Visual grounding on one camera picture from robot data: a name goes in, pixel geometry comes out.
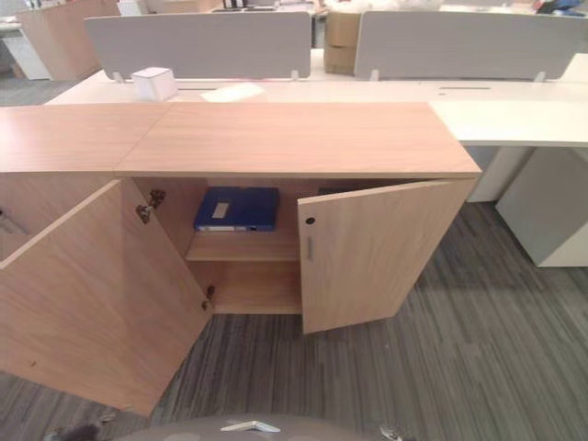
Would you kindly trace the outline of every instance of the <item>wooden cabinet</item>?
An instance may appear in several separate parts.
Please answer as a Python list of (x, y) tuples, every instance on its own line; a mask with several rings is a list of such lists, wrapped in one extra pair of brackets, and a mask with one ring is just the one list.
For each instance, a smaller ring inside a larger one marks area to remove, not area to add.
[[(0, 368), (142, 414), (212, 313), (301, 313), (304, 333), (393, 316), (479, 173), (415, 104), (27, 107), (0, 126), (0, 206), (31, 225), (2, 237)], [(277, 187), (276, 230), (195, 232), (217, 186)]]

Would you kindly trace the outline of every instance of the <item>door handle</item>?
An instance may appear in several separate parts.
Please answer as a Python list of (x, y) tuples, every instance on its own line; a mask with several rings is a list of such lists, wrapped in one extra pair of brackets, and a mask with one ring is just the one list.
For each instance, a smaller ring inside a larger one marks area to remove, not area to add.
[(262, 423), (261, 421), (247, 421), (245, 423), (238, 423), (233, 425), (227, 425), (221, 428), (221, 432), (242, 432), (243, 430), (256, 430), (258, 432), (281, 432), (279, 427), (274, 427), (268, 423)]
[(312, 237), (309, 236), (306, 244), (306, 257), (312, 261)]
[(0, 209), (0, 227), (2, 230), (9, 233), (17, 233), (29, 235), (28, 230), (13, 220), (4, 209)]

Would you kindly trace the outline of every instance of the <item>blue binder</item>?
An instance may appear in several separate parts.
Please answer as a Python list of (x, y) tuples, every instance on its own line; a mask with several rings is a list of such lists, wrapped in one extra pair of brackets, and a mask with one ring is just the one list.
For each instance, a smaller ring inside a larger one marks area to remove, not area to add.
[(276, 228), (277, 188), (211, 187), (194, 228), (203, 232), (271, 232)]

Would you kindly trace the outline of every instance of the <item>desk leg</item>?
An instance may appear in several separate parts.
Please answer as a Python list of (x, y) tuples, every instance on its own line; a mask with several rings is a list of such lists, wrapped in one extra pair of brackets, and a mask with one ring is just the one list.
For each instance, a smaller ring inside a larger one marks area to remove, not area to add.
[(528, 161), (532, 147), (499, 147), (468, 202), (490, 202), (501, 198)]

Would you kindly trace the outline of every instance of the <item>white desk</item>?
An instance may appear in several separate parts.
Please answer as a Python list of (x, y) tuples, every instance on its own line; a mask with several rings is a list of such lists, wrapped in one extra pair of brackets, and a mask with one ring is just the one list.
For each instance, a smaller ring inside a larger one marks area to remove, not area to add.
[[(547, 83), (501, 81), (354, 81), (325, 73), (322, 50), (312, 50), (311, 77), (259, 81), (267, 102), (425, 101), (484, 170), (470, 201), (497, 200), (534, 147), (588, 148), (588, 54), (574, 57), (566, 73)], [(236, 81), (180, 80), (170, 101), (201, 101), (201, 94)], [(130, 103), (132, 83), (96, 73), (48, 104)]]

